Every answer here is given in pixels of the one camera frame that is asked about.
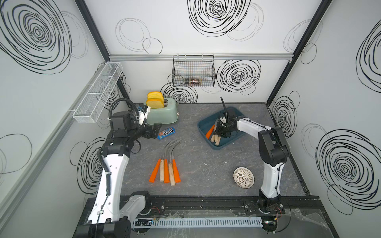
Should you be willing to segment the orange handled sickle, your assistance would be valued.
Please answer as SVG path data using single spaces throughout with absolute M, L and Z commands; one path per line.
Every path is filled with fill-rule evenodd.
M 212 136 L 212 133 L 214 132 L 214 128 L 215 128 L 215 125 L 212 125 L 212 127 L 210 128 L 210 130 L 206 133 L 205 137 L 207 139 L 210 139 L 211 136 Z

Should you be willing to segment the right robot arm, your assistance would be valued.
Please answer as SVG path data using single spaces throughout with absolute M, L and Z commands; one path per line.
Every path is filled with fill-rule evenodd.
M 244 132 L 259 142 L 260 157 L 263 160 L 264 180 L 257 202 L 259 210 L 268 214 L 280 203 L 282 170 L 289 157 L 289 145 L 280 127 L 264 126 L 245 116 L 237 116 L 234 110 L 224 109 L 217 120 L 214 134 L 228 138 L 233 132 Z

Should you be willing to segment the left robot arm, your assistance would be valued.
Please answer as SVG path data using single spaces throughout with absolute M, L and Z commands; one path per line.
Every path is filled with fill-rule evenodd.
M 110 107 L 110 132 L 97 151 L 102 175 L 96 199 L 87 221 L 78 225 L 75 238 L 129 238 L 132 222 L 146 209 L 147 194 L 132 195 L 120 205 L 121 189 L 135 141 L 140 137 L 157 138 L 161 124 L 146 122 L 150 107 L 136 105 L 128 98 L 116 100 Z

